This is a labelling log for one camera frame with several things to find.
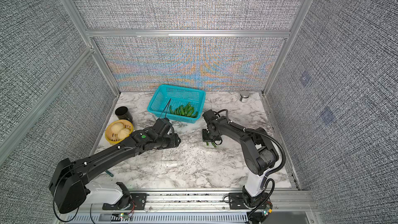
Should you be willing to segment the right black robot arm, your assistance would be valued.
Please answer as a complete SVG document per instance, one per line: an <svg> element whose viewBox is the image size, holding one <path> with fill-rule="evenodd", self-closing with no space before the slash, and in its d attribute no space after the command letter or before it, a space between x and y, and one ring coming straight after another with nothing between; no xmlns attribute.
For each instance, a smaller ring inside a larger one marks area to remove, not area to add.
<svg viewBox="0 0 398 224"><path fill-rule="evenodd" d="M202 130L203 142L217 147L226 136L239 143L245 164L249 169L247 181L242 189L246 207L254 209L270 199L274 188L265 192L268 184L274 182L269 176L280 171L286 164L286 153L281 144L263 128L247 128L233 122L226 109L204 112L206 128Z"/></svg>

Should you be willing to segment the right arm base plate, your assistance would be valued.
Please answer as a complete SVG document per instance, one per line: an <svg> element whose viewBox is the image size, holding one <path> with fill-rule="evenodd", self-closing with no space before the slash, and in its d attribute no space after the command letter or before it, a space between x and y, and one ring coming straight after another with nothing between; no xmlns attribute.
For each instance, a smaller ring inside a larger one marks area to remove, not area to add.
<svg viewBox="0 0 398 224"><path fill-rule="evenodd" d="M252 208L251 196L247 193L229 193L228 199L232 210Z"/></svg>

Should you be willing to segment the teal plastic basket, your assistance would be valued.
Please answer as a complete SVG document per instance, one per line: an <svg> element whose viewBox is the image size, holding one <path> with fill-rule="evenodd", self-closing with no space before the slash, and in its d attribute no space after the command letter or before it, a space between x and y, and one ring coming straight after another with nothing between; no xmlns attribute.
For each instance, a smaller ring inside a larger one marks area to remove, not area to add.
<svg viewBox="0 0 398 224"><path fill-rule="evenodd" d="M199 89L185 88L171 85L161 85L155 91L147 111L154 114L158 118L168 118L185 123L195 123L201 118L206 92ZM182 117L170 114L169 106L173 108L183 105L188 102L194 105L199 115L196 118Z"/></svg>

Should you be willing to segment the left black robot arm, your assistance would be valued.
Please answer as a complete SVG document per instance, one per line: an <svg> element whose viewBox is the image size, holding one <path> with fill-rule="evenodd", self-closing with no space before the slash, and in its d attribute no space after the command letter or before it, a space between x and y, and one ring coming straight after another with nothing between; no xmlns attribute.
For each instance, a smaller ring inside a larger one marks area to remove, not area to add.
<svg viewBox="0 0 398 224"><path fill-rule="evenodd" d="M181 139L168 118L132 132L118 144L76 161L66 158L57 164L49 184L53 207L61 214L78 209L94 191L86 185L101 173L146 151L176 148Z"/></svg>

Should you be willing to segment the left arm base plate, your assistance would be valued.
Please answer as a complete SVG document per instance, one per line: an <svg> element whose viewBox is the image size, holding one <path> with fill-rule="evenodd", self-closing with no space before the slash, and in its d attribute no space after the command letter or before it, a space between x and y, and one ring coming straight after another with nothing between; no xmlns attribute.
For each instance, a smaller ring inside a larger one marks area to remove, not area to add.
<svg viewBox="0 0 398 224"><path fill-rule="evenodd" d="M130 211L133 208L135 210L144 210L146 202L147 202L146 193L123 195L122 198L115 204L104 203L102 206L102 210Z"/></svg>

